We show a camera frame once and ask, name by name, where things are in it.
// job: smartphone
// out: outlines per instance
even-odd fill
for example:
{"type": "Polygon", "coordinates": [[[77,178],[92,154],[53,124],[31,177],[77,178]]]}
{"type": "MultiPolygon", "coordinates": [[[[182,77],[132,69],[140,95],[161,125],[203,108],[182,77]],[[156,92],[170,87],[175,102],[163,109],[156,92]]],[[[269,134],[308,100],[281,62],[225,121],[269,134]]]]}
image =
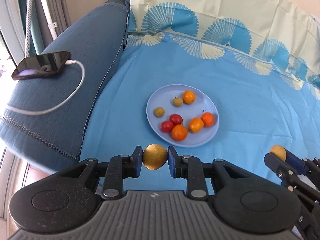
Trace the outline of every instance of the smartphone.
{"type": "Polygon", "coordinates": [[[63,70],[69,58],[69,51],[24,58],[12,73],[12,79],[19,80],[57,75],[63,70]]]}

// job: metal screw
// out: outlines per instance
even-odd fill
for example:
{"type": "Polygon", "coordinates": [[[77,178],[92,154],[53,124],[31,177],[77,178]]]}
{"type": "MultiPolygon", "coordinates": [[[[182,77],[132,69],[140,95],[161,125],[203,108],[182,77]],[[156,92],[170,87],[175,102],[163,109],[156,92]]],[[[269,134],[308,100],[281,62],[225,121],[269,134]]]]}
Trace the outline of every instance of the metal screw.
{"type": "Polygon", "coordinates": [[[119,195],[119,191],[117,191],[114,188],[109,188],[109,189],[106,189],[105,191],[103,191],[103,195],[105,197],[116,197],[119,195]]]}
{"type": "Polygon", "coordinates": [[[191,191],[191,196],[196,197],[196,198],[205,197],[206,195],[207,195],[207,193],[202,189],[195,189],[195,190],[191,191]]]}

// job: small orange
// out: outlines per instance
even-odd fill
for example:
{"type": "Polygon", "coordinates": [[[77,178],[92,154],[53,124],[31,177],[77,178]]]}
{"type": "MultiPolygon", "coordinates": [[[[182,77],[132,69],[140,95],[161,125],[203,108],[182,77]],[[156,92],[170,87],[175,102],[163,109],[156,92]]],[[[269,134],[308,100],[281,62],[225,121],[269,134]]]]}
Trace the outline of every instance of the small orange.
{"type": "Polygon", "coordinates": [[[188,130],[182,124],[177,124],[171,131],[171,136],[175,141],[182,141],[188,135],[188,130]]]}
{"type": "Polygon", "coordinates": [[[187,90],[182,95],[183,102],[186,104],[192,104],[196,100],[196,95],[193,91],[187,90]]]}
{"type": "Polygon", "coordinates": [[[193,133],[199,132],[203,128],[203,121],[199,117],[195,117],[189,123],[189,130],[193,133]]]}
{"type": "Polygon", "coordinates": [[[207,112],[201,115],[201,120],[204,123],[204,127],[210,127],[214,124],[214,115],[207,112]]]}

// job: plate rim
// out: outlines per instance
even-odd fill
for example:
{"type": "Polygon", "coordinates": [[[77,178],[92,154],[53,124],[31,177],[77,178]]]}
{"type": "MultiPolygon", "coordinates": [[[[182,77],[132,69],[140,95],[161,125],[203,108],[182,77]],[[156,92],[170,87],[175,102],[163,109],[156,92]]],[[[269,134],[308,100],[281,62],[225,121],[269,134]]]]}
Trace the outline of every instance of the plate rim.
{"type": "Polygon", "coordinates": [[[217,129],[216,129],[216,131],[212,134],[212,136],[211,136],[209,139],[207,139],[206,141],[204,141],[204,142],[202,142],[202,143],[198,143],[198,144],[196,144],[196,145],[190,146],[190,145],[182,145],[182,144],[179,144],[178,142],[168,141],[166,138],[164,138],[163,136],[161,136],[160,134],[158,134],[158,132],[157,132],[157,131],[153,128],[153,126],[151,125],[150,119],[149,119],[149,115],[148,115],[148,106],[149,106],[150,99],[152,98],[152,96],[153,96],[156,92],[158,92],[158,90],[163,89],[163,88],[165,88],[165,87],[176,86],[176,85],[184,86],[184,87],[189,87],[189,88],[198,90],[200,93],[204,94],[207,98],[209,98],[209,97],[208,97],[205,93],[203,93],[201,90],[199,90],[199,89],[197,89],[197,88],[194,88],[194,87],[192,87],[192,86],[184,85],[184,84],[169,84],[169,85],[165,85],[165,86],[163,86],[163,87],[160,87],[160,88],[158,88],[156,91],[154,91],[154,92],[151,94],[151,96],[149,97],[148,102],[147,102],[146,114],[147,114],[147,119],[148,119],[148,123],[149,123],[150,127],[151,127],[152,130],[156,133],[156,135],[158,135],[162,140],[164,140],[164,141],[166,141],[167,143],[172,144],[172,145],[174,145],[174,146],[183,147],[183,148],[194,148],[194,147],[199,147],[199,146],[201,146],[201,145],[204,145],[204,144],[208,143],[208,142],[211,141],[211,140],[213,139],[213,137],[217,134],[218,129],[219,129],[219,125],[220,125],[219,112],[218,112],[218,109],[217,109],[216,105],[212,102],[211,98],[209,98],[209,100],[211,101],[211,103],[213,104],[213,106],[215,107],[215,109],[217,110],[217,122],[216,122],[216,124],[215,124],[215,125],[217,125],[217,129]]]}

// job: purple plate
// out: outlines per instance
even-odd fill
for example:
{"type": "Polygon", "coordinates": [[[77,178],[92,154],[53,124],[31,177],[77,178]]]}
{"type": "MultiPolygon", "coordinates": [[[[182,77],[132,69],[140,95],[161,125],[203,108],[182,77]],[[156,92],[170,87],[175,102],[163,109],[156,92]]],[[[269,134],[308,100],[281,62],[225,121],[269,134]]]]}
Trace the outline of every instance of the purple plate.
{"type": "Polygon", "coordinates": [[[172,145],[186,148],[197,147],[209,142],[215,136],[219,127],[219,114],[211,99],[200,90],[187,85],[167,85],[156,90],[150,96],[147,103],[147,118],[152,129],[163,140],[172,145]],[[175,107],[172,104],[172,99],[174,97],[182,98],[182,94],[186,90],[191,90],[196,94],[196,101],[191,105],[183,104],[180,107],[175,107]],[[158,118],[153,114],[153,110],[157,107],[164,108],[164,116],[158,118]],[[164,133],[160,129],[161,123],[169,120],[169,117],[172,114],[181,115],[183,124],[188,128],[188,124],[193,118],[201,117],[203,113],[202,110],[210,112],[215,116],[214,125],[211,127],[204,127],[198,133],[189,132],[187,138],[183,141],[173,140],[170,133],[164,133]]]}

